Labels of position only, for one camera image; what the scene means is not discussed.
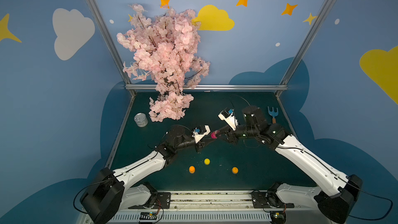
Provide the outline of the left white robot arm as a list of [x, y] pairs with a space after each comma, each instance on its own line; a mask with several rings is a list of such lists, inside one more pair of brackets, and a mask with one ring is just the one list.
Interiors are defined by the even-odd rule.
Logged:
[[120, 169], [100, 170], [93, 182], [74, 198], [83, 206], [80, 212], [89, 215], [96, 224], [105, 224], [120, 210], [153, 206], [157, 191], [148, 183], [139, 186], [136, 183], [170, 165], [178, 151], [189, 147], [200, 151], [216, 139], [217, 134], [218, 131], [212, 132], [207, 125], [193, 130], [182, 125], [172, 126], [160, 144], [141, 160]]

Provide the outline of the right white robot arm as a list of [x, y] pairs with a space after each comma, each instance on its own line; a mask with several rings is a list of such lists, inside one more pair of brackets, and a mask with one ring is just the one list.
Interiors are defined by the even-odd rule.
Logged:
[[243, 109], [243, 116], [245, 124], [240, 125], [233, 109], [221, 111], [218, 117], [227, 126], [214, 131], [211, 137], [217, 139], [225, 135], [232, 144], [243, 139], [256, 139], [259, 144], [266, 145], [291, 161], [316, 183], [315, 187], [275, 183], [267, 191], [255, 190], [251, 194], [254, 207], [285, 208], [302, 205], [318, 209], [335, 224], [344, 224], [363, 192], [362, 179], [333, 168], [281, 125], [276, 122], [269, 124], [260, 108], [250, 105]]

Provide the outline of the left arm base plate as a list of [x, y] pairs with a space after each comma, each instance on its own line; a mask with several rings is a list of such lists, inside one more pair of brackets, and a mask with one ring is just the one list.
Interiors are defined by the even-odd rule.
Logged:
[[159, 206], [163, 209], [169, 209], [171, 204], [170, 192], [157, 192], [152, 194], [149, 200], [144, 205], [137, 205], [128, 207], [128, 209], [153, 209]]

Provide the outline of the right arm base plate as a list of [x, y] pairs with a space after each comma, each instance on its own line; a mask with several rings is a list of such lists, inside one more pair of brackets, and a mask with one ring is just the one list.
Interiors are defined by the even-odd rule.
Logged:
[[254, 208], [294, 208], [293, 203], [284, 203], [275, 192], [272, 191], [252, 191], [252, 204]]

